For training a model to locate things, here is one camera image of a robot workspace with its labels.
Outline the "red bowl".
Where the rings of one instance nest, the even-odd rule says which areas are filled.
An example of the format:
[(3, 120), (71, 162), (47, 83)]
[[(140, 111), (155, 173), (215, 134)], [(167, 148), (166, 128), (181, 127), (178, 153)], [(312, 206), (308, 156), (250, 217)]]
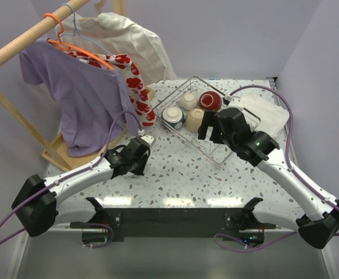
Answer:
[(198, 106), (203, 110), (217, 112), (222, 106), (222, 98), (216, 92), (207, 91), (200, 95)]

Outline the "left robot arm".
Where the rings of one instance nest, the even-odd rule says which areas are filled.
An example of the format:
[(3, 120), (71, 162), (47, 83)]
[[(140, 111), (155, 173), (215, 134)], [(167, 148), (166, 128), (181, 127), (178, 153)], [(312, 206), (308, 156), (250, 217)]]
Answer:
[(15, 215), (31, 237), (45, 233), (56, 224), (99, 227), (107, 214), (97, 200), (85, 198), (75, 203), (70, 197), (127, 173), (143, 175), (155, 141), (151, 135), (136, 137), (72, 171), (44, 179), (37, 174), (29, 177), (12, 203)]

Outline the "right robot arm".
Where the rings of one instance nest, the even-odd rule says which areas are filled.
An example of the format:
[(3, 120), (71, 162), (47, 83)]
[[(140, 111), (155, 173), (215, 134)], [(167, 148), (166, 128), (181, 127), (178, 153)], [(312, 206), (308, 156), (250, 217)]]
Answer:
[(297, 232), (317, 249), (323, 249), (339, 231), (339, 198), (318, 186), (295, 164), (269, 134), (252, 131), (244, 114), (237, 108), (205, 112), (198, 139), (204, 140), (212, 129), (210, 141), (225, 144), (236, 155), (257, 167), (280, 185), (304, 211), (293, 219), (288, 213), (275, 211), (254, 199), (245, 206), (242, 222), (248, 228), (260, 223), (275, 224)]

